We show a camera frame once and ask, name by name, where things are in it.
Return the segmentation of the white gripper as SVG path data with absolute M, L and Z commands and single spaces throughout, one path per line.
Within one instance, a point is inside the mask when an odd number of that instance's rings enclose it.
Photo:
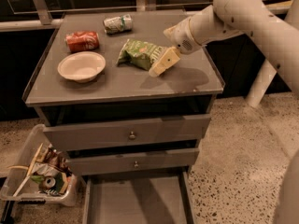
M 176 64 L 180 60 L 180 52 L 182 54 L 191 54 L 201 48 L 192 36 L 190 20 L 191 18 L 188 17 L 177 25 L 164 30 L 164 35 L 175 47 L 167 48 L 158 57 L 158 60 L 153 63 L 149 70 L 149 75 L 151 77 L 158 77 Z

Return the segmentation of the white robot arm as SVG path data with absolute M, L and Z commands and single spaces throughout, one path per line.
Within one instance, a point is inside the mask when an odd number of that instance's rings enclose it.
M 218 101 L 190 184 L 196 224 L 299 224 L 298 6 L 213 0 L 173 37 L 197 47 L 247 35 L 265 56 L 245 99 Z

